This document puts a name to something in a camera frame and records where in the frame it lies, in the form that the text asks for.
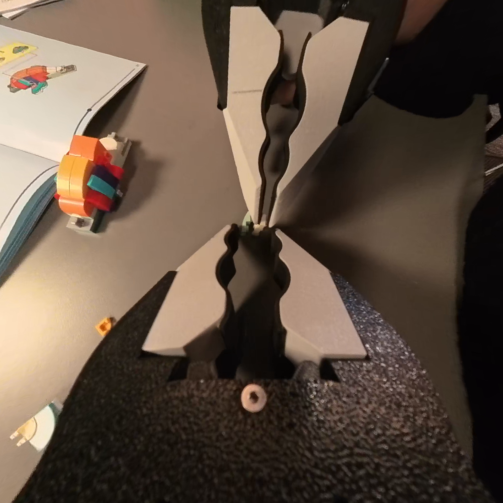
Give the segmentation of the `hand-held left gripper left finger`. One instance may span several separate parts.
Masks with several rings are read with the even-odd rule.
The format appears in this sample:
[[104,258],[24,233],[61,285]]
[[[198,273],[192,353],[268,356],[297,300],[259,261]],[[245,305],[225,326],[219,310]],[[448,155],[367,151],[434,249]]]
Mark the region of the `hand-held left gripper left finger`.
[[144,352],[171,357],[217,358],[233,312],[228,290],[240,230],[226,225],[176,270],[143,343]]

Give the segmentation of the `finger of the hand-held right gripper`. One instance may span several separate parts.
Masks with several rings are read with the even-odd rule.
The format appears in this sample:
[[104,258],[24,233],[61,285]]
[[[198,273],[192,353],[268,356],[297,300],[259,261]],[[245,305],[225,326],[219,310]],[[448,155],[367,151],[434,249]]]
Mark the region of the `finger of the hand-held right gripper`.
[[288,140],[288,163],[276,187],[270,227],[280,224],[331,141],[369,25],[337,18],[306,44],[300,67],[300,119]]
[[253,223],[265,225],[269,89],[279,75],[284,37],[260,7],[230,9],[227,104],[223,116],[242,194]]

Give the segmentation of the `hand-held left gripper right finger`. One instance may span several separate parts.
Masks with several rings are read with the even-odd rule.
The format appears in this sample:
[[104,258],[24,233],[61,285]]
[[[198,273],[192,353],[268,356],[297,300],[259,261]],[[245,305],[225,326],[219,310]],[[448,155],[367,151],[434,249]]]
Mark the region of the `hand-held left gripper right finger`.
[[278,314],[291,362],[355,360],[367,356],[329,269],[281,230],[275,230]]

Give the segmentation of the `orange and red lego model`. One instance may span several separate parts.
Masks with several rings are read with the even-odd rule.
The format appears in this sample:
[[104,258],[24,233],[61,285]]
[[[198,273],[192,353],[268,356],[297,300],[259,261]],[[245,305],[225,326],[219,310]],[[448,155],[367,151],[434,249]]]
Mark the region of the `orange and red lego model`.
[[131,146],[115,132],[102,138],[73,135],[55,177],[54,197],[69,217],[67,228],[97,234],[105,215],[117,209]]

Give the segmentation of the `teal and white lego assembly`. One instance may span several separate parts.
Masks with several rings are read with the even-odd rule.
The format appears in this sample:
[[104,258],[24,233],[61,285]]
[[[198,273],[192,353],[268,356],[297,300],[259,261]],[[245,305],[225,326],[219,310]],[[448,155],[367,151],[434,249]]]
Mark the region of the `teal and white lego assembly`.
[[18,427],[9,438],[17,440],[17,447],[29,443],[35,451],[43,452],[54,433],[62,408],[62,403],[59,400],[51,401]]

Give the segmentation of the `person's right hand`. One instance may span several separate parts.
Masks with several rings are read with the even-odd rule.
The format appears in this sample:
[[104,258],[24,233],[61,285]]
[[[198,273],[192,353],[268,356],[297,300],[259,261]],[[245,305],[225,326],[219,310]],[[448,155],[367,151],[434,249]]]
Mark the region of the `person's right hand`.
[[406,1],[401,24],[393,42],[394,46],[409,43],[421,31],[422,3],[422,1]]

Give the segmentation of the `open instruction booklet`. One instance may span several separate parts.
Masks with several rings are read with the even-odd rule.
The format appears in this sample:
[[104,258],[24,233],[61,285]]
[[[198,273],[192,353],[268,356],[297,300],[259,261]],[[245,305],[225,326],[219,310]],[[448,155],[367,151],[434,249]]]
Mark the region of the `open instruction booklet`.
[[73,135],[145,68],[1,26],[1,276],[54,197]]

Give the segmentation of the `person's black sweater torso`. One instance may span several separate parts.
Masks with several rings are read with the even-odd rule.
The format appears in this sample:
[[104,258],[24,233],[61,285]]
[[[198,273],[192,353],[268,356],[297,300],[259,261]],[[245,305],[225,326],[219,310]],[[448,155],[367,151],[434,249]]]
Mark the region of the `person's black sweater torso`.
[[470,215],[463,281],[458,328],[473,463],[495,501],[502,502],[502,177]]

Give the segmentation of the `grey mesh chair seat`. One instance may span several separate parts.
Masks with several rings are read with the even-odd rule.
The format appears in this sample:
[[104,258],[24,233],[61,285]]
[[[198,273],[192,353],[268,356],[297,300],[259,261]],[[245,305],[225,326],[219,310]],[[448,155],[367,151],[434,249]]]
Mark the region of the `grey mesh chair seat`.
[[489,177],[502,168],[502,103],[486,111],[484,175]]

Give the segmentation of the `closed instruction leaflet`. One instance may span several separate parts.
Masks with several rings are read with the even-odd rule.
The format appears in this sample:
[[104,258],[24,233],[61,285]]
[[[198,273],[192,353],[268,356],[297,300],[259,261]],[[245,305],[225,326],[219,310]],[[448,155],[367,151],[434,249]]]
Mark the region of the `closed instruction leaflet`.
[[29,9],[59,1],[1,1],[1,17],[14,19]]

